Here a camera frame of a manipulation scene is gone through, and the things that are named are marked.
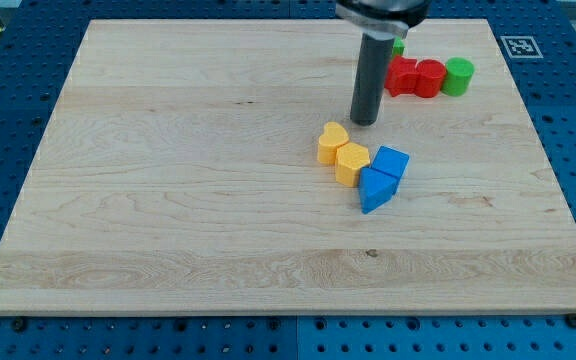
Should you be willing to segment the robot arm flange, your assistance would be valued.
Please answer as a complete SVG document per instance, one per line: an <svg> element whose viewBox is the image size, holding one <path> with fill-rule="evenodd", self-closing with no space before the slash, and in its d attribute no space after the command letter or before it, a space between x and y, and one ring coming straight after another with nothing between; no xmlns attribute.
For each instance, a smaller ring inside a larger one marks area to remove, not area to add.
<svg viewBox="0 0 576 360"><path fill-rule="evenodd" d="M375 39L405 38L422 23L432 0L336 0L335 14Z"/></svg>

